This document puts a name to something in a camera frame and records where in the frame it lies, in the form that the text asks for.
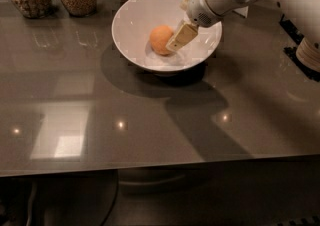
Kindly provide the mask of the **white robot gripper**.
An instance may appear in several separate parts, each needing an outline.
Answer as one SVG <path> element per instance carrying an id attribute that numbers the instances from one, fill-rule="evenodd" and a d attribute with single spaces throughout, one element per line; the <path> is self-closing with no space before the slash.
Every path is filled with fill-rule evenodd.
<path id="1" fill-rule="evenodd" d="M 198 28 L 209 28 L 219 22 L 231 10 L 232 0 L 183 0 L 180 8 L 186 11 L 190 22 L 182 20 L 166 44 L 176 52 L 189 44 L 197 35 Z"/>

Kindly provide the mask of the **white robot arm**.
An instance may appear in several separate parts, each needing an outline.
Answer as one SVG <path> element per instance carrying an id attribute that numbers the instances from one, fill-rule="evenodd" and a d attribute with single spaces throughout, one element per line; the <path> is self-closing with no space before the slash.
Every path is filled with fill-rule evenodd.
<path id="1" fill-rule="evenodd" d="M 190 43 L 200 27 L 218 23 L 229 12 L 258 0 L 184 0 L 181 3 L 186 18 L 178 25 L 166 48 L 177 51 Z M 320 71 L 320 0 L 269 0 L 290 19 L 304 35 L 296 56 L 306 67 Z"/>

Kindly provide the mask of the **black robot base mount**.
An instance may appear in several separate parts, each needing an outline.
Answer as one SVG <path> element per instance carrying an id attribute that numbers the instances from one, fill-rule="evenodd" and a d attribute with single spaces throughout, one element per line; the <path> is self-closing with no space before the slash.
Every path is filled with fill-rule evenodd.
<path id="1" fill-rule="evenodd" d="M 285 15 L 281 16 L 279 24 L 295 43 L 295 46 L 293 47 L 285 47 L 283 49 L 284 53 L 295 63 L 307 78 L 320 82 L 320 73 L 303 65 L 296 55 L 298 45 L 302 42 L 304 35 L 290 20 L 285 18 Z"/>

